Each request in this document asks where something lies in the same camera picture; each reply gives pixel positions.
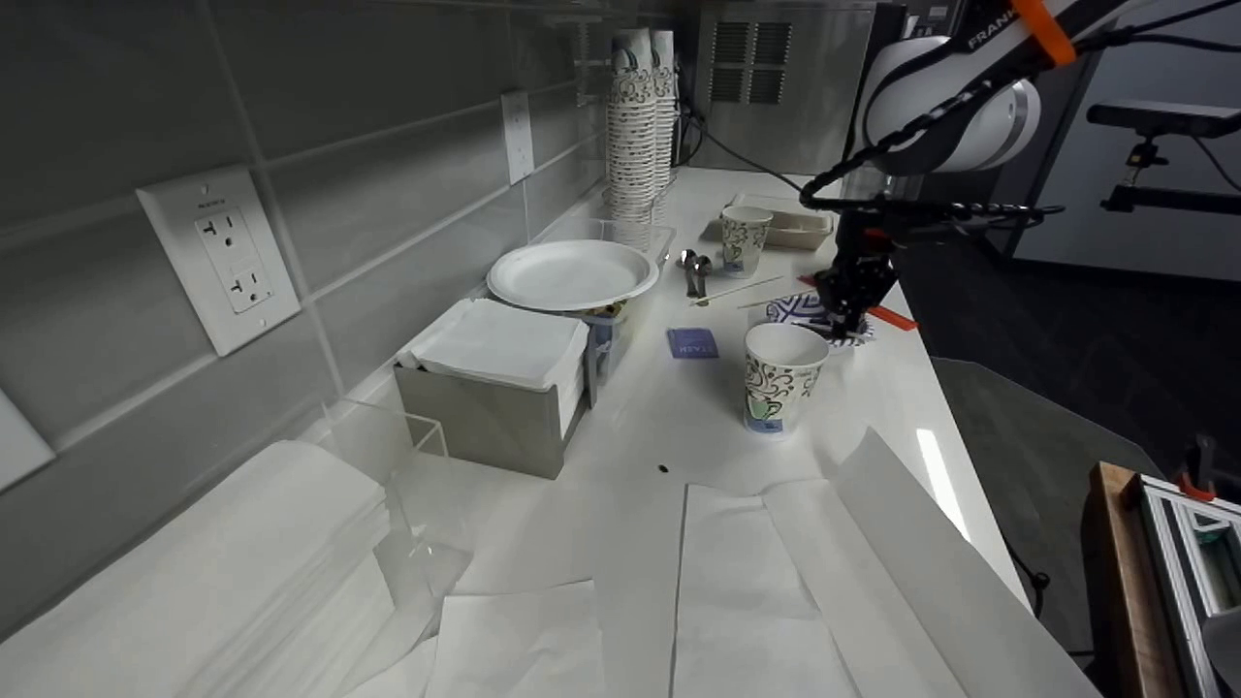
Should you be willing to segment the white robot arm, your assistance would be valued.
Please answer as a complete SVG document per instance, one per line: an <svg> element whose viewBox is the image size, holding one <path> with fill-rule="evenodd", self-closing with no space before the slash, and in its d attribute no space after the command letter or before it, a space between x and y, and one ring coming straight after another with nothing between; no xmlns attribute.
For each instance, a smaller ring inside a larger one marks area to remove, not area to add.
<svg viewBox="0 0 1241 698"><path fill-rule="evenodd" d="M992 224L1040 224L1044 211L1025 200L912 200L912 199L828 199L828 188L875 164L883 175L992 172L1015 160L1040 133L1040 72L1078 60L1165 43L1182 49L1237 56L1237 43L1175 34L1234 8L1204 0L1150 22L1118 27L1140 0L989 0L959 34L919 34L882 48L857 102L860 146L800 188L807 211L837 216L833 260L813 270L822 310L810 331L829 340L868 332L868 315L895 282L891 252L912 242L980 238Z"/></svg>

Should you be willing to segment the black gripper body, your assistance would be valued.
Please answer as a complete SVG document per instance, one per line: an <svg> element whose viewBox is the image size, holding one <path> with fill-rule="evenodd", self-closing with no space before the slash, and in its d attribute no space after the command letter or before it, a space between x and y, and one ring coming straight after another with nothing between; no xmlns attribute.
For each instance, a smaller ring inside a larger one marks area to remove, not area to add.
<svg viewBox="0 0 1241 698"><path fill-rule="evenodd" d="M895 242L875 215L846 215L837 224L837 257L822 281L829 310L868 310L895 282Z"/></svg>

